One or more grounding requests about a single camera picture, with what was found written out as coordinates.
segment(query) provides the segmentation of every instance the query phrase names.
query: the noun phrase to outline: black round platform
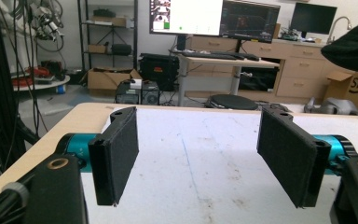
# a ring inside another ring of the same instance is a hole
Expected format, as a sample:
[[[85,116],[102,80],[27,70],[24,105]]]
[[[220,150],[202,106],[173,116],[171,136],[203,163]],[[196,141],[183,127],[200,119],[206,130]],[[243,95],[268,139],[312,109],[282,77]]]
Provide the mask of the black round platform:
[[[257,104],[245,97],[229,94],[217,94],[209,98],[209,106],[212,108],[256,110]]]

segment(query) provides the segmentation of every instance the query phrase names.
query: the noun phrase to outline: storage box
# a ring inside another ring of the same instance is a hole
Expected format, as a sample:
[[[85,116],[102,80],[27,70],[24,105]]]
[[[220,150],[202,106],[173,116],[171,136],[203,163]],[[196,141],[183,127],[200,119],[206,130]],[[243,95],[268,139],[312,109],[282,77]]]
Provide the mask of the storage box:
[[[89,45],[90,53],[106,53],[106,46],[104,45]]]
[[[92,68],[88,72],[89,94],[114,96],[120,82],[131,78],[140,79],[135,69]]]
[[[328,97],[350,100],[358,108],[358,73],[333,71],[327,78],[331,81],[324,100]]]
[[[120,26],[120,27],[126,27],[127,26],[127,19],[126,18],[93,16],[92,20],[94,22],[96,22],[96,21],[112,22],[112,25],[114,25],[114,26]]]

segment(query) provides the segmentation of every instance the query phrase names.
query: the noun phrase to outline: monitor screen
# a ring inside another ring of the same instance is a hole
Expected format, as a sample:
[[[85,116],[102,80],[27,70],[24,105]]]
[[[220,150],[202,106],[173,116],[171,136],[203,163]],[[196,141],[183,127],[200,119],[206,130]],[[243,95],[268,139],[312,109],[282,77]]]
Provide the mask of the monitor screen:
[[[290,28],[302,32],[303,38],[307,32],[328,35],[336,11],[336,7],[296,3]]]
[[[219,35],[270,43],[280,8],[241,0],[224,0]]]
[[[219,35],[223,0],[150,0],[150,33]]]

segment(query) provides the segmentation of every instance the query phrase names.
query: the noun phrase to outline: table surface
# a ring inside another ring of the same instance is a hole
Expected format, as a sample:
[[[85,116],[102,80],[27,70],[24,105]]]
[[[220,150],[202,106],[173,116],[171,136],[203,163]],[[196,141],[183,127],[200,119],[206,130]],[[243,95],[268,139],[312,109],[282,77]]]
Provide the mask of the table surface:
[[[129,105],[75,107],[1,177],[0,189],[50,155],[66,133],[100,133]],[[339,178],[315,208],[295,209],[256,152],[260,112],[137,105],[139,155],[117,207],[97,206],[82,174],[90,223],[330,223]],[[294,114],[311,134],[341,134],[358,151],[358,117]]]
[[[188,63],[202,63],[202,64],[211,63],[211,64],[227,65],[227,66],[260,67],[260,68],[279,67],[278,63],[271,63],[264,60],[260,60],[257,62],[248,59],[224,60],[224,59],[210,59],[210,58],[194,58],[194,57],[185,57],[181,54],[179,54],[178,57],[186,60]]]

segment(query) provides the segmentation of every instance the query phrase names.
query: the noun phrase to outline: office equipment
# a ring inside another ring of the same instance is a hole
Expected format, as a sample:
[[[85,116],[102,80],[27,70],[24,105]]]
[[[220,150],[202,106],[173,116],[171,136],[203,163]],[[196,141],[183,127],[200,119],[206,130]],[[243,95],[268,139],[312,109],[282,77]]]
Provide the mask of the office equipment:
[[[159,105],[159,89],[156,82],[146,81],[141,91],[142,105]]]
[[[300,31],[302,38],[307,32],[328,35],[336,11],[336,7],[296,2],[290,29]]]
[[[116,90],[115,101],[117,104],[138,105],[140,90],[131,89],[131,82],[122,81]]]
[[[207,58],[207,59],[222,59],[222,60],[237,60],[236,57],[226,54],[214,53],[200,53],[200,52],[182,52],[183,56],[192,58]]]
[[[155,81],[161,91],[173,91],[179,60],[176,56],[142,53],[140,70],[143,80]]]
[[[224,0],[219,36],[271,43],[281,7]]]
[[[280,6],[248,1],[150,0],[150,34],[178,35],[177,49],[185,49],[186,35],[213,35],[270,43]]]

